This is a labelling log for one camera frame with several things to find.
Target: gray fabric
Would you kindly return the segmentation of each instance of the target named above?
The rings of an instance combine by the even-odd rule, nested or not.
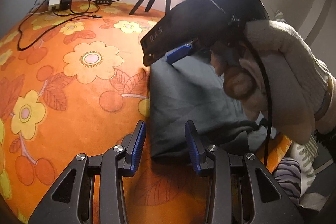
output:
[[[209,53],[185,57],[173,66],[164,57],[151,66],[153,158],[189,158],[184,136],[187,120],[194,121],[204,145],[226,144],[225,149],[237,155],[248,152],[249,146],[252,151],[260,147],[266,129],[247,121],[241,103],[228,97],[222,86],[223,78],[215,74]]]

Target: blue clip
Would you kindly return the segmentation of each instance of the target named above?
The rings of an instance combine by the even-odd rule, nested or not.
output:
[[[192,50],[191,45],[188,45],[188,44],[182,45],[181,47],[178,47],[172,53],[167,55],[166,62],[172,65],[176,61],[181,60],[182,58],[188,56],[191,50]]]

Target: floral pattern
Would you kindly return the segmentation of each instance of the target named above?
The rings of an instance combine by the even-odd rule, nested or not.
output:
[[[2,147],[4,136],[5,128],[0,119],[0,193],[4,198],[9,199],[11,197],[11,183],[5,170],[5,155]]]
[[[66,14],[65,12],[58,12],[58,14],[63,15]],[[62,23],[63,21],[67,20],[65,17],[58,17],[53,14],[47,15],[40,15],[39,17],[35,18],[31,24],[33,25],[33,30],[38,30],[43,27],[53,26]]]
[[[6,39],[3,41],[3,43],[4,43],[4,44],[7,44],[7,43],[11,42],[11,41],[14,39],[14,37],[16,37],[18,34],[19,34],[18,31],[14,31],[14,32],[12,32],[10,35],[8,35],[8,36],[6,37]]]
[[[106,7],[102,9],[102,11],[104,11],[105,13],[111,13],[111,14],[117,14],[120,12],[117,8],[114,8],[114,7]]]
[[[12,50],[7,50],[3,54],[0,54],[0,66],[5,64],[8,60],[8,58],[12,55]]]
[[[87,2],[73,6],[84,11]],[[76,153],[101,154],[120,144],[138,120],[148,120],[150,73],[138,39],[164,13],[140,7],[130,16],[132,5],[123,3],[100,8],[96,14],[102,19],[64,23],[23,52],[14,43],[17,26],[1,39],[0,54],[11,50],[11,55],[0,70],[0,193],[23,223]],[[33,15],[22,44],[65,19]],[[281,134],[271,140],[269,170],[278,163],[277,148],[285,153],[288,145]],[[191,168],[153,163],[146,138],[139,170],[124,184],[129,223],[194,223],[204,211],[206,190],[207,181]],[[94,224],[98,195],[95,191]],[[186,203],[188,213],[179,212],[178,220],[162,213]],[[139,210],[146,218],[139,219]]]
[[[29,91],[26,96],[19,97],[14,106],[14,116],[11,129],[14,134],[21,133],[26,140],[30,140],[36,133],[36,124],[45,116],[45,107],[37,102],[38,94],[35,90]]]
[[[113,25],[115,28],[120,29],[122,32],[125,33],[132,33],[132,32],[142,32],[140,25],[135,22],[128,22],[126,20],[120,20],[118,23]]]
[[[73,34],[74,32],[80,32],[84,30],[84,23],[83,22],[68,22],[65,24],[64,27],[61,28],[60,32],[62,32],[65,35]]]
[[[77,80],[83,84],[93,82],[96,77],[110,79],[115,74],[114,67],[123,63],[118,52],[117,47],[106,46],[101,41],[78,44],[73,52],[64,56],[63,61],[68,65],[63,72],[67,76],[77,75]]]
[[[94,4],[81,4],[81,5],[78,5],[77,7],[79,9],[81,9],[81,12],[86,11],[87,8],[89,8],[88,12],[92,12],[94,10],[97,10],[97,6],[94,5]]]
[[[277,148],[278,161],[280,162],[285,156],[285,152],[281,148]]]

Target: white knit glove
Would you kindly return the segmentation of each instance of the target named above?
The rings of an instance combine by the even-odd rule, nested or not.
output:
[[[273,126],[293,141],[306,143],[315,130],[314,114],[320,109],[328,87],[329,71],[326,65],[315,58],[294,28],[283,22],[248,22],[245,36],[258,51],[269,78]],[[239,99],[250,120],[256,120],[260,112],[268,117],[263,78],[248,51],[240,59],[240,65],[252,75],[257,87],[245,98],[241,98],[241,93],[251,86],[251,79],[246,73],[233,73],[237,68],[229,67],[218,51],[212,54],[212,65],[217,74],[224,72],[224,90],[231,91],[228,95],[233,98],[232,92],[240,95]]]

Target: black device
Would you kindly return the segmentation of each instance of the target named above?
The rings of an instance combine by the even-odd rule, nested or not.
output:
[[[145,137],[145,122],[139,121],[133,134],[104,154],[75,156],[35,208],[28,224],[92,224],[96,175],[100,175],[100,223],[128,223],[122,177],[132,177],[138,170]]]
[[[303,219],[272,174],[252,153],[237,156],[204,147],[193,121],[185,124],[193,170],[209,176],[204,224],[303,224]],[[231,175],[236,175],[239,218],[232,216]]]
[[[137,2],[130,15],[143,1]],[[154,1],[149,0],[146,12]],[[230,37],[228,46],[239,50],[234,36],[241,36],[246,22],[262,19],[269,17],[260,0],[185,0],[171,10],[170,0],[166,0],[166,15],[141,39],[143,63],[150,66],[168,51],[190,42],[198,51]]]
[[[111,5],[113,0],[95,0],[96,4]]]
[[[61,11],[69,10],[71,9],[71,3],[72,3],[72,0],[61,0],[59,9]]]

